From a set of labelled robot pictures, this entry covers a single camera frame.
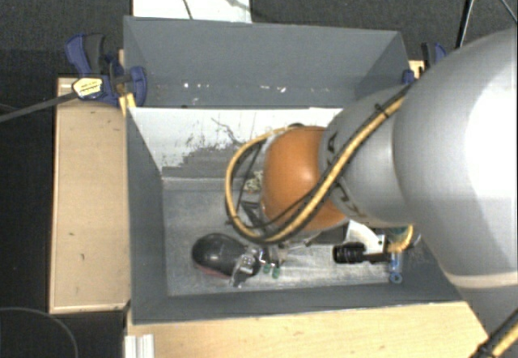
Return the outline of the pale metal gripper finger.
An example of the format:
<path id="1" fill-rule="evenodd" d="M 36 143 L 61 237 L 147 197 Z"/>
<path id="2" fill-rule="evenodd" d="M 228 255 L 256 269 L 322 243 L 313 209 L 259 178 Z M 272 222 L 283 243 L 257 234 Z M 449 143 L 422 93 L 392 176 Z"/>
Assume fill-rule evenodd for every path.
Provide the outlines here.
<path id="1" fill-rule="evenodd" d="M 238 288 L 254 272 L 254 257 L 250 254 L 242 254 L 236 260 L 230 278 L 230 286 Z"/>

